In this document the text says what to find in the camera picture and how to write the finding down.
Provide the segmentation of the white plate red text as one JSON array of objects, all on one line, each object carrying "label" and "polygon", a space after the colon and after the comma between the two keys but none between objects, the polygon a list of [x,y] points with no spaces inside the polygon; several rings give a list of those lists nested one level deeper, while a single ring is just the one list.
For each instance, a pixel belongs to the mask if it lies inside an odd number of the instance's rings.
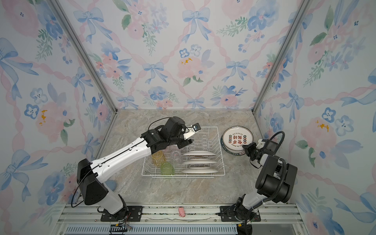
[{"label": "white plate red text", "polygon": [[225,139],[232,138],[233,140],[238,140],[240,145],[251,144],[254,140],[253,133],[242,126],[234,126],[228,128],[222,135]]}]

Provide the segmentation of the green rimmed plate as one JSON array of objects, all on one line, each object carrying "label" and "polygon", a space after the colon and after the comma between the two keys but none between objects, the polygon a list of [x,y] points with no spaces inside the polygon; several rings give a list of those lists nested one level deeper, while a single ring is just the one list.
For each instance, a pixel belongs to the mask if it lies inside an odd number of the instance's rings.
[{"label": "green rimmed plate", "polygon": [[232,138],[225,139],[224,137],[221,137],[220,144],[221,147],[231,155],[245,155],[245,150],[243,149],[242,145],[238,144],[238,140],[233,140]]}]

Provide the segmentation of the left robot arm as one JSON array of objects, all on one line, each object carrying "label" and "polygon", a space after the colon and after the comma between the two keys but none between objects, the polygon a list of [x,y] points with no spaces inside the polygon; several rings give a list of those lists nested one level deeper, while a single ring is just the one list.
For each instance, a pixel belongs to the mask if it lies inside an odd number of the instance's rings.
[{"label": "left robot arm", "polygon": [[179,149],[193,143],[192,136],[201,130],[200,124],[187,126],[179,117],[167,117],[164,125],[149,127],[126,147],[105,157],[78,163],[77,190],[86,206],[99,205],[110,216],[128,211],[123,198],[109,189],[105,182],[115,173],[142,158],[167,147],[176,145]]}]

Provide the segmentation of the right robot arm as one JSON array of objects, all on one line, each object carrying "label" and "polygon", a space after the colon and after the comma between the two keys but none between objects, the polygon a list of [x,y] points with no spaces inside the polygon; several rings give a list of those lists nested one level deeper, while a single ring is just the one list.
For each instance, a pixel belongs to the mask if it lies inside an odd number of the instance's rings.
[{"label": "right robot arm", "polygon": [[240,197],[235,204],[236,215],[245,218],[266,202],[286,203],[292,196],[298,168],[277,156],[283,141],[259,140],[243,146],[251,162],[260,165],[260,174],[256,180],[256,189]]}]

